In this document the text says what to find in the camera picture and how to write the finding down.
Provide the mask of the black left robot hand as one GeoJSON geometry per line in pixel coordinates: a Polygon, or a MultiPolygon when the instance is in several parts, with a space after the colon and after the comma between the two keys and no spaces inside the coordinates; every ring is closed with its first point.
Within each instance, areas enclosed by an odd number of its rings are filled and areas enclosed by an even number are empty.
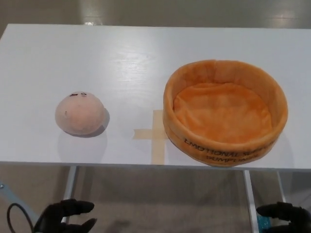
{"type": "Polygon", "coordinates": [[[34,233],[88,233],[94,227],[97,219],[91,218],[85,223],[67,224],[64,217],[86,214],[94,209],[94,203],[89,201],[67,199],[50,204],[41,214],[32,232],[34,233]]]}

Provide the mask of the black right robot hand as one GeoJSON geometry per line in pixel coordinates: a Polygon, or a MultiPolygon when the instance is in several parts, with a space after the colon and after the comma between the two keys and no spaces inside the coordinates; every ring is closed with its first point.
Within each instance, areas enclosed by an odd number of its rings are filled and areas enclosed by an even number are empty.
{"type": "Polygon", "coordinates": [[[264,229],[264,233],[310,233],[311,214],[302,207],[287,202],[262,205],[256,212],[264,217],[278,218],[288,221],[287,225],[279,225],[264,229]]]}

